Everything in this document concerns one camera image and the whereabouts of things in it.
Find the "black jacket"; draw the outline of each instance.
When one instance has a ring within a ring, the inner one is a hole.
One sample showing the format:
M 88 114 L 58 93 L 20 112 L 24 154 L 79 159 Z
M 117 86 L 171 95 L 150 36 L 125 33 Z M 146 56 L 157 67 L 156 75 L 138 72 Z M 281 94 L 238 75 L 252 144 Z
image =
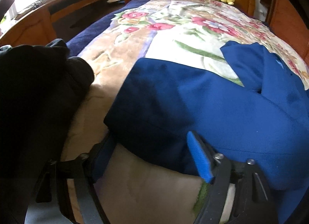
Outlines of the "black jacket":
M 46 161 L 58 160 L 74 113 L 94 80 L 64 41 L 0 52 L 0 220 L 23 223 Z

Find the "floral blanket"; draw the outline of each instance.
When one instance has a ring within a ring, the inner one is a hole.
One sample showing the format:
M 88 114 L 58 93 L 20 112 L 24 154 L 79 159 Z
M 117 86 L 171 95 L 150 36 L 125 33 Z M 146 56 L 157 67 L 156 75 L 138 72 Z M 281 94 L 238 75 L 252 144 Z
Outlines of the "floral blanket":
M 102 68 L 123 62 L 123 56 L 117 50 L 121 47 L 126 48 L 125 51 L 134 51 L 134 61 L 141 57 L 173 61 L 212 71 L 242 85 L 220 51 L 227 41 L 233 40 L 241 44 L 258 42 L 264 45 L 301 78 L 305 89 L 309 88 L 306 64 L 292 47 L 260 21 L 224 3 L 150 0 L 138 8 L 116 14 L 112 20 L 110 27 L 79 55 L 92 65 L 96 75 Z

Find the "blue garment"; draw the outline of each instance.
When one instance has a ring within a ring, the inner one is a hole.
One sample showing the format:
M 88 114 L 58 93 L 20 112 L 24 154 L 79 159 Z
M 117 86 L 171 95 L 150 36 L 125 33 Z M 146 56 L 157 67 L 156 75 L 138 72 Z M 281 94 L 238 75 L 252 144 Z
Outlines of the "blue garment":
M 309 177 L 309 99 L 301 80 L 259 44 L 228 42 L 241 87 L 212 72 L 139 59 L 104 122 L 145 161 L 197 175 L 186 145 L 196 130 L 231 160 L 255 159 L 276 190 Z

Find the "metal screw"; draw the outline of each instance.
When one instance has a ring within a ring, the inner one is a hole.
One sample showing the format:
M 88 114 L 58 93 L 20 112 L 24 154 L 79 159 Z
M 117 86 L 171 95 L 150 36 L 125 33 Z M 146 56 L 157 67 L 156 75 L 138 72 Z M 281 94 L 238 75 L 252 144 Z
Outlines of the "metal screw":
M 247 164 L 249 165 L 255 165 L 255 160 L 254 159 L 248 159 Z
M 224 158 L 224 155 L 222 154 L 222 153 L 216 153 L 215 155 L 214 155 L 214 158 L 215 159 L 223 159 Z
M 89 154 L 87 154 L 87 153 L 82 153 L 82 154 L 80 154 L 80 156 L 79 156 L 81 159 L 87 159 L 87 158 L 89 158 Z

